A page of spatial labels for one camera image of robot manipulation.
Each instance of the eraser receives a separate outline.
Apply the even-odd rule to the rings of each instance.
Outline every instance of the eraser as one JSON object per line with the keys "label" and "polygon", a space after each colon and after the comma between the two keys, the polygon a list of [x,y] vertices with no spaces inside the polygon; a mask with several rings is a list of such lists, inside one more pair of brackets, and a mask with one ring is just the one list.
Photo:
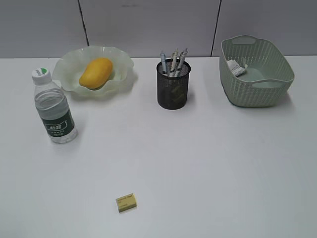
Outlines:
{"label": "eraser", "polygon": [[116,199],[119,212],[126,211],[137,206],[134,194],[129,194]]}

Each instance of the green plastic basket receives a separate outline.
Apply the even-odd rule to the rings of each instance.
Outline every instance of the green plastic basket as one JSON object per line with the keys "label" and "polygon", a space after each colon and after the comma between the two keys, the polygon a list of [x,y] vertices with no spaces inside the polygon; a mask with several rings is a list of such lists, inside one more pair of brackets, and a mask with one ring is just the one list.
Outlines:
{"label": "green plastic basket", "polygon": [[[287,92],[294,72],[283,54],[270,41],[243,35],[222,41],[220,78],[231,103],[240,107],[270,107]],[[247,72],[236,77],[227,60],[235,60]]]}

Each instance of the white bottle cap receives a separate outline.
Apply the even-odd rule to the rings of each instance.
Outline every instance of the white bottle cap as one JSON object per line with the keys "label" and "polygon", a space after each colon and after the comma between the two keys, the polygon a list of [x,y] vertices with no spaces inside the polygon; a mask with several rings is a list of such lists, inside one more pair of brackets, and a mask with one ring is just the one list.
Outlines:
{"label": "white bottle cap", "polygon": [[37,68],[32,71],[32,78],[35,85],[43,85],[51,82],[51,73],[46,68]]}

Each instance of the green label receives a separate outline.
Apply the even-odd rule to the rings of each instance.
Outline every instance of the green label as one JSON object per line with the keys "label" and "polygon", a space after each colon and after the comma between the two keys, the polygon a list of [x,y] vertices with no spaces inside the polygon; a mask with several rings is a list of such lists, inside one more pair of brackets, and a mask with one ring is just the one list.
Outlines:
{"label": "green label", "polygon": [[71,116],[70,110],[62,117],[55,120],[42,119],[46,131],[50,136],[61,137],[70,133],[74,128],[74,120]]}
{"label": "green label", "polygon": [[45,74],[47,72],[46,68],[41,68],[42,74]]}

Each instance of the yellow mango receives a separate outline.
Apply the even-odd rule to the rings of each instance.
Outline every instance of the yellow mango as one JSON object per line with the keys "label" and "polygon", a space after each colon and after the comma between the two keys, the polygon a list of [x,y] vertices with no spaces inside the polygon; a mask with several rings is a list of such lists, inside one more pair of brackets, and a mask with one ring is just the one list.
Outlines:
{"label": "yellow mango", "polygon": [[103,86],[112,73],[112,62],[107,58],[97,58],[91,61],[79,79],[79,84],[89,89]]}

